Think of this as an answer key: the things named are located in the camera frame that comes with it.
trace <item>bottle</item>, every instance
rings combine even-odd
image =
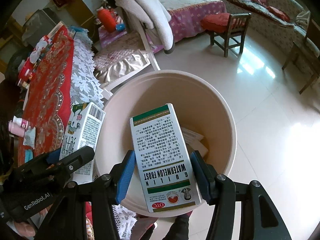
[[[20,137],[24,137],[25,130],[23,128],[21,128],[18,124],[10,121],[8,128],[9,128],[9,132],[11,132],[15,135],[18,135]]]
[[[22,118],[18,118],[16,116],[13,117],[12,119],[12,122],[13,123],[16,123],[18,126],[20,126],[21,128],[27,130],[28,129],[28,121],[27,120],[24,120]]]
[[[111,16],[111,13],[109,10],[100,7],[97,13],[98,19],[103,24],[104,28],[107,30],[107,32],[112,33],[116,30],[116,20]]]

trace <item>white trash bin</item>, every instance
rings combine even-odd
[[[218,173],[230,173],[236,155],[236,125],[224,98],[208,82],[195,75],[160,70],[134,78],[104,107],[106,117],[95,152],[99,175],[109,173],[113,165],[122,162],[128,150],[133,150],[130,117],[166,103],[173,104],[181,127],[204,135],[204,144],[209,150],[206,163],[212,164]],[[137,167],[121,204],[150,217],[177,216],[199,206],[149,213]]]

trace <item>person's hand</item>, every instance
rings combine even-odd
[[[45,215],[48,213],[50,207],[47,207],[46,209],[42,210],[39,212],[40,217],[44,218]],[[33,225],[30,225],[27,222],[21,222],[18,223],[16,221],[13,221],[13,225],[16,228],[16,231],[18,232],[18,234],[20,236],[24,236],[24,237],[33,237],[36,235],[36,229],[34,228]]]

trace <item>white floor tile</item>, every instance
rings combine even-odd
[[[319,164],[319,156],[312,159]],[[285,171],[266,189],[292,240],[308,239],[320,221],[320,175],[313,166],[310,173],[299,168]]]
[[[311,89],[298,91],[307,78],[293,65],[282,71],[286,56],[270,41],[248,30],[241,58],[210,46],[201,34],[176,44],[172,54],[156,54],[161,69],[197,75],[225,98],[236,121],[238,150],[229,177],[259,180],[278,208],[293,240],[304,240],[320,221],[318,164],[320,100]],[[240,203],[234,233],[239,237]],[[190,217],[192,240],[205,240],[213,206],[202,205]],[[159,238],[172,222],[159,220]]]
[[[234,182],[247,184],[254,179],[258,180],[258,177],[249,163],[247,156],[245,156],[239,144],[237,145],[236,158],[229,174],[229,178]]]
[[[153,231],[150,240],[161,240],[162,238],[164,238],[168,233],[174,220],[175,220],[175,217],[159,218],[157,220],[158,227]]]
[[[264,187],[287,165],[290,121],[272,95],[237,124],[238,142]]]
[[[189,240],[201,240],[197,234],[189,236]]]
[[[192,212],[189,220],[189,225],[192,226],[192,232],[194,234],[199,233],[206,228],[209,228],[213,210],[214,206],[209,206],[207,205],[207,203],[204,203]]]

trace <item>barcode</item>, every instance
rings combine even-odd
[[[92,105],[89,111],[89,114],[97,118],[98,120],[102,121],[103,118],[103,111],[96,107],[95,105]]]

